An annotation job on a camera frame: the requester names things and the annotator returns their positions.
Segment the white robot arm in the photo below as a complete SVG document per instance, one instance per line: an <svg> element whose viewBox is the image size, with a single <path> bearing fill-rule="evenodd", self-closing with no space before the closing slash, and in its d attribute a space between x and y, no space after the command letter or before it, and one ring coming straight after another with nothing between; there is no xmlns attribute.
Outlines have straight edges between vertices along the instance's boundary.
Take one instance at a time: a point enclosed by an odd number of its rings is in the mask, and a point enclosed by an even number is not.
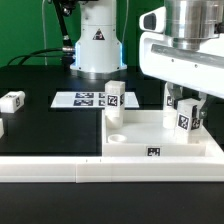
<svg viewBox="0 0 224 224"><path fill-rule="evenodd" d="M215 97L224 99L224 0L164 0L143 14L139 64L145 75L199 92L201 118Z"/></svg>

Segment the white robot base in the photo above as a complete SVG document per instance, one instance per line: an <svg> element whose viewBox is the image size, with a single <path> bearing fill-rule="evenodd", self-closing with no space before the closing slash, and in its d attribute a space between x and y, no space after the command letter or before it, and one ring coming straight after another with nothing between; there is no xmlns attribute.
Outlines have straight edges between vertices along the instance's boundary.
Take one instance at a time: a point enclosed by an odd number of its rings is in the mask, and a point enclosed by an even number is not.
<svg viewBox="0 0 224 224"><path fill-rule="evenodd" d="M81 1L81 36L70 69L88 79L107 79L126 70L116 35L116 0Z"/></svg>

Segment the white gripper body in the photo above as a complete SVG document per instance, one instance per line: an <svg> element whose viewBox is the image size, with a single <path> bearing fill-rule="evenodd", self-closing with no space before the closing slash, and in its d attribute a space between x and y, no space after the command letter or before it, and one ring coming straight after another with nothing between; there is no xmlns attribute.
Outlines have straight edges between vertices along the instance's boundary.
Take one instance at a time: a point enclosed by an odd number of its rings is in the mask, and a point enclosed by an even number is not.
<svg viewBox="0 0 224 224"><path fill-rule="evenodd" d="M139 63L145 75L224 99L224 34L187 51L173 48L170 37L144 32Z"/></svg>

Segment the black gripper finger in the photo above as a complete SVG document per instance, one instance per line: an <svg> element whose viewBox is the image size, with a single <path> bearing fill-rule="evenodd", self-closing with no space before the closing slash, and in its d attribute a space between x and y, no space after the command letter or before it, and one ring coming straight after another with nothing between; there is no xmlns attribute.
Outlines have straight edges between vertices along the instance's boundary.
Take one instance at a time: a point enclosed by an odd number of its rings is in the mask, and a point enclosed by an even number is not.
<svg viewBox="0 0 224 224"><path fill-rule="evenodd" d="M183 98L183 87L174 83L167 83L167 89L173 101L173 108L176 109L178 102Z"/></svg>
<svg viewBox="0 0 224 224"><path fill-rule="evenodd" d="M207 117L208 108L214 100L212 95L206 93L200 93L200 108L199 108L199 118L205 119Z"/></svg>

